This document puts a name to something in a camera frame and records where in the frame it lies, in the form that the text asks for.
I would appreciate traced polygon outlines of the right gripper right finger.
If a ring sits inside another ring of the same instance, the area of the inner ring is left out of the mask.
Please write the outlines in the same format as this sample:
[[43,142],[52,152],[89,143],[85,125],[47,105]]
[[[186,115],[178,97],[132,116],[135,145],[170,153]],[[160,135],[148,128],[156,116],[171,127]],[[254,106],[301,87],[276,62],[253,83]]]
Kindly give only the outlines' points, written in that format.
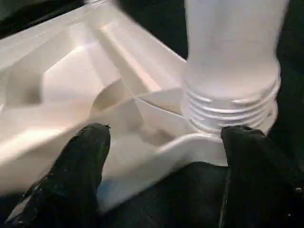
[[261,131],[221,130],[228,173],[220,213],[222,228],[301,228],[304,173]]

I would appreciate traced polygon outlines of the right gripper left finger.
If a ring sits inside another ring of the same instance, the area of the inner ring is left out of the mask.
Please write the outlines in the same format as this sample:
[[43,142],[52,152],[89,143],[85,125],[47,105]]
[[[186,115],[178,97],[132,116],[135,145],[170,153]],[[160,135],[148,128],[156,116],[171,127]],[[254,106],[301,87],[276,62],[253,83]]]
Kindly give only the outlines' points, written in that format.
[[110,126],[90,123],[64,146],[50,170],[27,189],[6,228],[96,228],[97,190],[111,146]]

